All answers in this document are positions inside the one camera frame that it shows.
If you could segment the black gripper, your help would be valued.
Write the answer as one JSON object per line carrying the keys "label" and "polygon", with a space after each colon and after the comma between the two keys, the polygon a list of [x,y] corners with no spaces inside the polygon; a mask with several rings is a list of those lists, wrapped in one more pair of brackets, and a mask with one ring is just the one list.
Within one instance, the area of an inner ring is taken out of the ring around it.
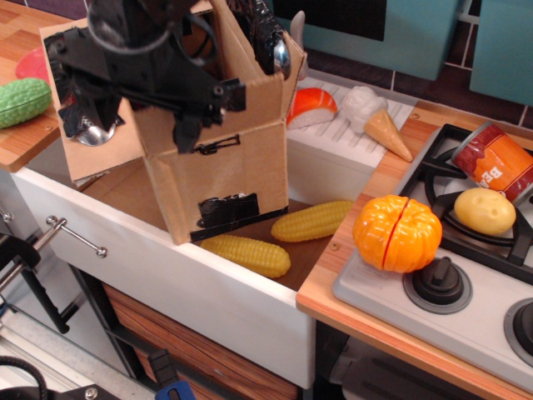
{"label": "black gripper", "polygon": [[61,105],[77,107],[105,131],[126,99],[173,113],[177,151],[193,153],[203,128],[246,108],[245,83],[217,79],[172,42],[123,54],[98,45],[88,31],[63,31],[46,37],[45,48]]}

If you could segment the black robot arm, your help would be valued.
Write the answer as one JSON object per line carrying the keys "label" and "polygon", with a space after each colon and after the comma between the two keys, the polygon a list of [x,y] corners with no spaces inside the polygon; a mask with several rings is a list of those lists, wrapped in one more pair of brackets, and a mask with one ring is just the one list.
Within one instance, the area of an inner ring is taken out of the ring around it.
{"label": "black robot arm", "polygon": [[203,128],[222,124],[228,110],[245,109],[245,85],[206,70],[219,47],[209,22],[192,13],[194,4],[92,1],[86,27],[46,39],[68,138],[80,135],[84,123],[112,130],[127,99],[171,112],[173,142],[191,153]]}

